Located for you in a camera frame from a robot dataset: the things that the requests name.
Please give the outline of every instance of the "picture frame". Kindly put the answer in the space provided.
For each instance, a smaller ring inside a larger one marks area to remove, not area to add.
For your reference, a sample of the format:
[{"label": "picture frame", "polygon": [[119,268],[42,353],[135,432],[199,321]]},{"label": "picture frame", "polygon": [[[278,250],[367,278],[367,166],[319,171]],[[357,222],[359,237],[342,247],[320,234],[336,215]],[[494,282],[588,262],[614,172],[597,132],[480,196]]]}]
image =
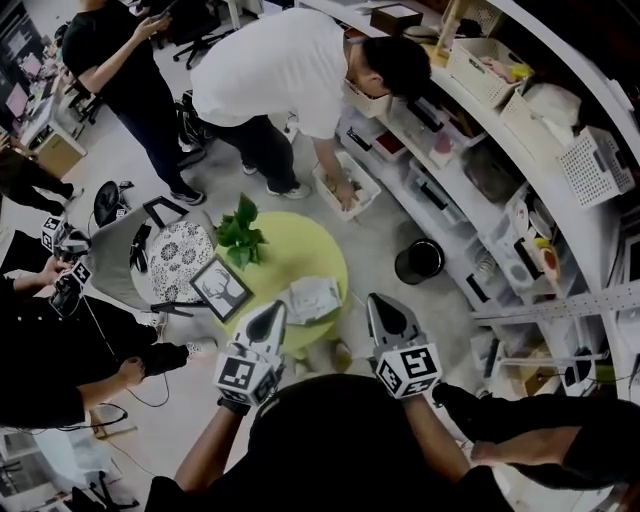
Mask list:
[{"label": "picture frame", "polygon": [[216,254],[189,281],[223,324],[253,297],[253,292]]}]

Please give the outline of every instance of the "green plant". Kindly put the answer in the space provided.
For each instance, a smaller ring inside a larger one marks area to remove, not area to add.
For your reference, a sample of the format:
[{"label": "green plant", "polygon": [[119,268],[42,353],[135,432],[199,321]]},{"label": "green plant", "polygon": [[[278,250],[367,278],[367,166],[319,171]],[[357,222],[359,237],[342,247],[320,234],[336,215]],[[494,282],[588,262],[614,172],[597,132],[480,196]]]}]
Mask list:
[{"label": "green plant", "polygon": [[246,195],[240,194],[238,211],[233,215],[223,215],[222,224],[216,230],[218,243],[229,248],[229,260],[241,270],[249,262],[260,263],[259,244],[268,243],[262,236],[262,231],[249,229],[257,217],[258,207]]}]

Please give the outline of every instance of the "person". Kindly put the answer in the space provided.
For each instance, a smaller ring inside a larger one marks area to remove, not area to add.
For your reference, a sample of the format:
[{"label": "person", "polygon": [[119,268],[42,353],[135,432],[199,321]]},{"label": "person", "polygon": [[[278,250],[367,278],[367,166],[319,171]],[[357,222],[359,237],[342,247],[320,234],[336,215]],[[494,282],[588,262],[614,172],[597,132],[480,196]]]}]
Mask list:
[{"label": "person", "polygon": [[552,489],[640,483],[640,407],[605,397],[482,398],[442,383],[433,390],[475,443],[478,464],[510,464]]},{"label": "person", "polygon": [[68,267],[51,256],[37,274],[0,278],[0,385],[11,389],[2,400],[0,426],[59,428],[82,422],[85,410],[139,384],[148,371],[145,364],[163,373],[213,350],[206,342],[156,343],[158,325],[141,325],[132,314],[94,298],[82,301],[69,318],[59,317],[47,299],[33,295]]},{"label": "person", "polygon": [[140,22],[118,0],[80,0],[80,12],[62,41],[62,58],[144,147],[173,198],[197,205],[205,195],[187,185],[180,170],[202,155],[180,149],[173,96],[148,40],[170,22],[170,18]]},{"label": "person", "polygon": [[291,199],[310,189],[296,180],[291,144],[267,115],[297,113],[343,209],[350,209],[355,191],[334,143],[345,79],[372,98],[415,99],[430,73],[427,54],[413,41],[378,37],[351,44],[331,17],[294,8],[218,42],[192,71],[191,82],[198,116],[240,151],[245,174],[260,172],[270,194]]},{"label": "person", "polygon": [[262,510],[285,502],[317,510],[345,503],[512,510],[491,469],[470,469],[422,395],[394,400],[375,379],[346,374],[284,388],[258,410],[246,455],[226,473],[248,406],[218,404],[174,480],[153,479],[147,512]]},{"label": "person", "polygon": [[0,193],[14,203],[60,216],[64,205],[47,199],[34,187],[64,197],[67,202],[79,197],[83,189],[74,188],[49,174],[37,163],[37,155],[9,134],[0,135]]}]

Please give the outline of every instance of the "office chair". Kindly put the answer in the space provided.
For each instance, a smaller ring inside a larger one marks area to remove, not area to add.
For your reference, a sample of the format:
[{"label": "office chair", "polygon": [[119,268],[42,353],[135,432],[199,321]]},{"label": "office chair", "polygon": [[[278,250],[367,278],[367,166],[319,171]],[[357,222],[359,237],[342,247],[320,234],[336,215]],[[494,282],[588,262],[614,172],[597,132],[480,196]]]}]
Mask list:
[{"label": "office chair", "polygon": [[174,62],[178,62],[182,55],[189,53],[187,59],[187,69],[191,69],[191,63],[200,52],[206,51],[222,38],[233,32],[229,30],[223,34],[206,37],[215,29],[220,27],[220,15],[218,7],[212,7],[209,11],[207,2],[204,0],[189,4],[179,4],[179,8],[173,13],[173,21],[169,30],[171,38],[176,46],[190,44],[189,47],[180,50],[173,56]]}]

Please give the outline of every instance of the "deer picture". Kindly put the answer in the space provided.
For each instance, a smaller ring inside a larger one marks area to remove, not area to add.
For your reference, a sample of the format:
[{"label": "deer picture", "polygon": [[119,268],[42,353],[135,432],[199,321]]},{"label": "deer picture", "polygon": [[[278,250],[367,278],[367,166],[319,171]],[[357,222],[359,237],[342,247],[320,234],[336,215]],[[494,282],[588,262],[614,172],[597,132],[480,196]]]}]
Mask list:
[{"label": "deer picture", "polygon": [[221,290],[211,291],[211,289],[207,286],[206,283],[202,285],[202,291],[204,294],[210,299],[223,300],[230,306],[233,306],[236,303],[237,296],[231,294],[229,292],[229,283],[231,281],[231,274],[223,269],[216,269],[216,274],[220,275],[222,279],[224,279],[224,283],[216,283],[216,285],[222,286]]}]

